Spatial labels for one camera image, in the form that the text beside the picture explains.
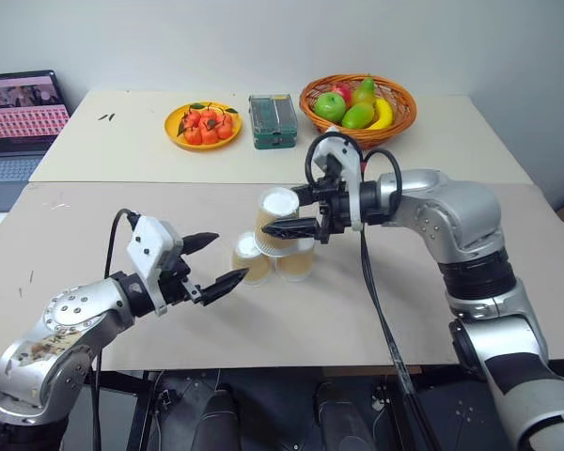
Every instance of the black cable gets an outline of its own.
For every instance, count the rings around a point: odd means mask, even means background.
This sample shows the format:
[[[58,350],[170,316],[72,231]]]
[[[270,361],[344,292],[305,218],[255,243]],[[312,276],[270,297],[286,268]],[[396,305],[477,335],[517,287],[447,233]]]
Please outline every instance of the black cable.
[[[313,142],[309,145],[309,148],[307,149],[307,154],[305,156],[305,178],[307,179],[307,183],[309,183],[309,185],[311,186],[314,186],[316,184],[316,180],[313,179],[313,172],[311,171],[311,161],[313,160],[313,154],[316,151],[316,147],[322,140],[333,136],[344,139],[345,144],[351,144],[355,149],[355,151],[357,152],[357,154],[359,155],[359,161],[360,162],[364,161],[364,156],[361,154],[361,151],[359,150],[359,145],[348,134],[341,132],[323,133],[320,136],[318,136],[316,139],[314,139]]]
[[[106,251],[106,263],[104,264],[104,278],[108,279],[111,275],[111,260],[113,259],[113,247],[115,246],[115,236],[117,235],[117,227],[121,216],[124,214],[129,215],[133,212],[128,209],[121,209],[115,215],[113,223],[111,224],[111,233],[109,234],[109,245]],[[101,405],[101,372],[102,372],[102,351],[99,351],[96,357],[96,372],[90,367],[90,387],[92,390],[92,415],[94,424],[94,451],[101,451],[102,437],[101,437],[101,418],[100,418],[100,405]]]
[[[94,429],[94,451],[100,451],[102,447],[102,436],[101,436],[101,423],[99,421],[98,413],[98,388],[96,386],[96,378],[92,366],[87,371],[90,377],[90,393],[92,395],[92,416],[94,417],[93,429]]]
[[[385,148],[375,148],[368,155],[366,155],[366,158],[364,159],[364,163],[366,164],[366,166],[368,166],[369,159],[376,154],[384,155],[391,163],[391,166],[393,166],[393,172],[395,173],[395,182],[397,183],[397,190],[391,195],[390,212],[389,212],[389,215],[393,216],[397,212],[397,209],[399,208],[399,205],[401,203],[401,196],[403,195],[403,178],[401,177],[401,169],[399,168],[399,163],[397,162],[395,156]]]
[[[392,216],[397,212],[400,206],[401,196],[403,193],[403,180],[401,178],[401,171],[395,156],[391,152],[383,148],[372,150],[364,159],[366,165],[368,164],[369,159],[377,153],[383,154],[389,160],[389,162],[391,162],[393,171],[395,173],[395,182],[397,183],[397,189],[391,196],[389,212],[389,216]],[[380,300],[378,299],[378,292],[376,291],[376,284],[374,283],[374,276],[369,260],[368,243],[366,241],[365,230],[361,231],[361,263],[362,271],[364,273],[364,280],[366,281],[366,287],[368,288],[369,296],[374,303],[376,313],[378,314],[378,319],[380,320],[381,326],[383,327],[384,338],[386,340],[388,350],[391,354],[393,365],[397,369],[400,386],[407,400],[407,404],[412,411],[412,414],[414,415],[415,421],[420,431],[422,432],[422,436],[428,448],[434,451],[441,451],[441,445],[439,444],[439,441],[434,434],[434,430],[432,429],[431,424],[429,423],[428,418],[424,413],[424,410],[422,409],[422,405],[419,401],[419,398],[417,397],[417,393],[415,391],[414,385],[412,384],[412,380],[409,376],[407,367],[405,366],[405,363],[401,358],[395,338],[390,330],[390,327],[388,326],[388,323],[386,322],[386,318],[384,317],[384,313],[380,305]]]

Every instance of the green box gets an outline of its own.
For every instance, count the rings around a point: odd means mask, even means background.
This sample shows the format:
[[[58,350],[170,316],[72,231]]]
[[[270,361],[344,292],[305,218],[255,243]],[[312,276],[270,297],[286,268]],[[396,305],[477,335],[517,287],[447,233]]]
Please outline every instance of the green box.
[[[249,96],[248,100],[255,148],[293,148],[297,115],[290,94]]]

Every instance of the yellow banana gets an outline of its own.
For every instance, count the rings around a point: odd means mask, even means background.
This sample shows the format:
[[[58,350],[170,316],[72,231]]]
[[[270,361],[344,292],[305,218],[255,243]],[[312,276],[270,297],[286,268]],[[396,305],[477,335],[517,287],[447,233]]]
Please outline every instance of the yellow banana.
[[[376,99],[374,108],[378,115],[378,120],[366,128],[366,130],[380,130],[385,129],[393,123],[393,109],[388,101],[385,99]]]

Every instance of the red apple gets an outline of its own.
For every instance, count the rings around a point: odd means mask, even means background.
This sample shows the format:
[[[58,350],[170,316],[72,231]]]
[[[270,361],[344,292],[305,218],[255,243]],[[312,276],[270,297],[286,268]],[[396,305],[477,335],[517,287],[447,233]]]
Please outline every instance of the red apple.
[[[346,83],[334,83],[330,92],[336,92],[345,100],[347,107],[351,105],[351,89]]]

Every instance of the laptop screen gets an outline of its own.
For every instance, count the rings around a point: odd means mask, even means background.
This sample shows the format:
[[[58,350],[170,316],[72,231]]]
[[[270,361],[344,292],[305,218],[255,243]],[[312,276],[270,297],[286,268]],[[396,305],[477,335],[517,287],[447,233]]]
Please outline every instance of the laptop screen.
[[[35,144],[45,151],[68,120],[53,72],[0,75],[0,148]]]

